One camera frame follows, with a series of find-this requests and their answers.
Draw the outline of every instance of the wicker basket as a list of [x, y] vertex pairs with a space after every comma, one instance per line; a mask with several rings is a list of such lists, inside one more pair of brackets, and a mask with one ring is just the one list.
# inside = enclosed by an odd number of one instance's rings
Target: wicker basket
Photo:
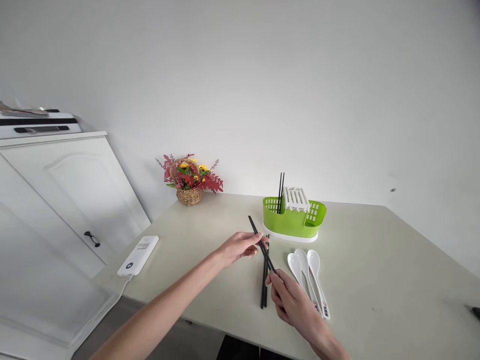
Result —
[[[190, 166], [193, 166], [196, 168], [198, 173], [200, 172], [199, 168], [197, 167], [197, 164], [188, 158], [181, 158], [175, 161], [175, 163], [177, 164], [181, 164], [183, 162], [189, 163]], [[170, 176], [173, 179], [173, 181], [176, 182], [174, 178], [173, 169], [174, 169], [174, 166], [170, 167]], [[200, 201], [202, 201], [203, 197], [204, 197], [204, 189], [202, 187], [195, 187], [191, 190], [182, 190], [182, 189], [176, 190], [176, 198], [178, 199], [178, 201], [187, 206], [198, 204]]]

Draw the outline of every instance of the black chopsticks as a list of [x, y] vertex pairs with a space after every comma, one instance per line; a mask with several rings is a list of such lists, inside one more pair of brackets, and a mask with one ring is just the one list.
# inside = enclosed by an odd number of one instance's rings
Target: black chopsticks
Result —
[[284, 197], [284, 181], [285, 181], [285, 173], [280, 173], [280, 188], [278, 189], [278, 206], [276, 207], [276, 213], [280, 214], [282, 212], [282, 199]]
[[[268, 249], [266, 250], [266, 253], [268, 254], [270, 252], [270, 246], [271, 244], [268, 243]], [[267, 285], [265, 284], [265, 281], [267, 280], [267, 274], [268, 274], [268, 266], [267, 266], [267, 260], [264, 258], [263, 259], [263, 276], [262, 276], [262, 281], [261, 281], [261, 301], [260, 301], [260, 308], [266, 308], [267, 307], [267, 292], [268, 288]]]
[[[254, 221], [252, 220], [252, 217], [250, 215], [248, 215], [248, 219], [250, 220], [250, 224], [251, 224], [251, 228], [253, 229], [253, 232], [255, 234], [258, 234], [259, 232], [257, 231], [257, 228], [255, 227], [255, 224], [254, 224]], [[261, 253], [263, 254], [263, 257], [265, 258], [265, 260], [267, 261], [268, 267], [270, 268], [270, 270], [272, 270], [276, 274], [277, 271], [275, 270], [274, 265], [272, 264], [272, 261], [270, 260], [270, 256], [267, 253], [267, 249], [265, 249], [264, 242], [262, 240], [260, 240], [258, 243], [260, 244]]]

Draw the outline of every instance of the green utensil holder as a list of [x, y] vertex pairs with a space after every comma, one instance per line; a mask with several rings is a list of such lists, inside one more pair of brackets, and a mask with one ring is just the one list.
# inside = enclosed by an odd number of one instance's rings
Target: green utensil holder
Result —
[[263, 198], [263, 227], [266, 234], [301, 243], [315, 241], [327, 213], [325, 205], [310, 200], [310, 210], [304, 212], [285, 209], [285, 199], [283, 199], [280, 213], [277, 213], [278, 201], [278, 197], [274, 196]]

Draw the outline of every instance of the white appliance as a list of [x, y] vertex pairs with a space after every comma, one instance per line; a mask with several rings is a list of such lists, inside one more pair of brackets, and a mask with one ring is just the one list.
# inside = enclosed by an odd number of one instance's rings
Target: white appliance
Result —
[[65, 112], [51, 112], [45, 117], [0, 115], [0, 139], [30, 138], [44, 135], [81, 133], [77, 119]]

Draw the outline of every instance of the forearm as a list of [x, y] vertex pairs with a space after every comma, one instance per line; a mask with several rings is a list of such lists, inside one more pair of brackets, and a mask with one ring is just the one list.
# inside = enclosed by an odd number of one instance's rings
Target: forearm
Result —
[[192, 300], [222, 270], [211, 253], [123, 325], [91, 358], [145, 359], [164, 338]]
[[310, 342], [310, 346], [321, 360], [350, 360], [347, 350], [332, 333]]

